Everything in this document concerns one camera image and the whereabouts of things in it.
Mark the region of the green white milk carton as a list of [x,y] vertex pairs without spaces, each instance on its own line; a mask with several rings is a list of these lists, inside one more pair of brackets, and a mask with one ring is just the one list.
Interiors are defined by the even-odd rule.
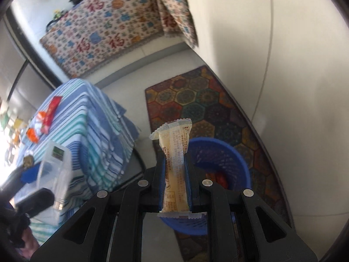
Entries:
[[71,151],[54,141],[49,141],[38,171],[37,188],[46,188],[53,192],[53,209],[63,210],[71,180]]

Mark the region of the yellow bread snack package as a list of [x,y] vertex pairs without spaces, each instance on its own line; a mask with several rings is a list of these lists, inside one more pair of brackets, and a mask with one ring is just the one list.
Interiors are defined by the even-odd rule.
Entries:
[[185,155],[188,152],[192,120],[180,118],[162,124],[150,134],[150,139],[159,142],[164,154],[164,180],[160,187],[161,218],[201,219],[206,213],[190,210],[186,183]]

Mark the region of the blue plastic trash basket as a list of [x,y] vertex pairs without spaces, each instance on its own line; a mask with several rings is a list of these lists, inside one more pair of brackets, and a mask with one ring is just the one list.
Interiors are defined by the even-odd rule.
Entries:
[[[225,176],[228,189],[240,192],[251,188],[249,168],[243,157],[231,145],[208,137],[189,140],[188,153],[194,166],[207,173]],[[207,218],[161,218],[171,229],[186,235],[206,235]]]

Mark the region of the gold black foil wrapper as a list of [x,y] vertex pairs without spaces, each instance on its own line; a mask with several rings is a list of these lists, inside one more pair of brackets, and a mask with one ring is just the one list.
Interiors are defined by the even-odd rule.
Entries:
[[22,162],[23,168],[24,169],[29,169],[34,165],[34,157],[32,155],[26,155],[23,158],[23,162]]

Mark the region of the blue striped tablecloth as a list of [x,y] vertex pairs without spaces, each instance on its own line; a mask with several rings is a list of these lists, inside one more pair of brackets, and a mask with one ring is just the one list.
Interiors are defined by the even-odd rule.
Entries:
[[88,81],[72,79],[64,83],[39,110],[48,109],[54,97],[62,100],[49,134],[42,135],[37,144],[24,137],[17,164],[27,152],[33,152],[35,161],[40,162],[49,141],[70,150],[72,180],[59,217],[62,225],[97,191],[110,192],[121,184],[139,131],[121,105]]

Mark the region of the small orange wrapper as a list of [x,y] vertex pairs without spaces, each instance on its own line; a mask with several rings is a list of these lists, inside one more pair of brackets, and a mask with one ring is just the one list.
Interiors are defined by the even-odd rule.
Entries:
[[36,134],[34,128],[27,129],[26,136],[32,143],[37,144],[39,142],[40,137]]

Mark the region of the orange white snack wrapper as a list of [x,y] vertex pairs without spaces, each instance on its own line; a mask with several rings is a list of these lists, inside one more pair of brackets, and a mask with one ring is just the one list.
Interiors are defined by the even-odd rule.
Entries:
[[46,111],[39,111],[34,118],[34,129],[36,131],[41,131],[41,128],[43,126],[44,120],[46,118]]

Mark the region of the red snack wrapper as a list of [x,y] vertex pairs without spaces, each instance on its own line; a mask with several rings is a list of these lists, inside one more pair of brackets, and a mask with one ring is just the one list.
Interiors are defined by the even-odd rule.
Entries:
[[48,106],[48,109],[46,111],[46,115],[43,119],[42,126],[41,126],[41,132],[43,134],[48,134],[51,124],[54,119],[54,115],[56,113],[56,110],[61,102],[63,97],[61,96],[54,96]]

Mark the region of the silver refrigerator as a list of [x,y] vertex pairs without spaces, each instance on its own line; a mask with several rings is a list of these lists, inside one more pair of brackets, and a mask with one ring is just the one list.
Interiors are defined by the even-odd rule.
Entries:
[[1,100],[11,113],[28,121],[52,91],[53,87],[20,52],[1,20]]

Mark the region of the patterned fabric cover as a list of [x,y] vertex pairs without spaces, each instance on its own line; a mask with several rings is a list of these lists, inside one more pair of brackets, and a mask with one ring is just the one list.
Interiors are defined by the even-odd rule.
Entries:
[[73,79],[162,35],[156,0],[83,0],[40,43]]

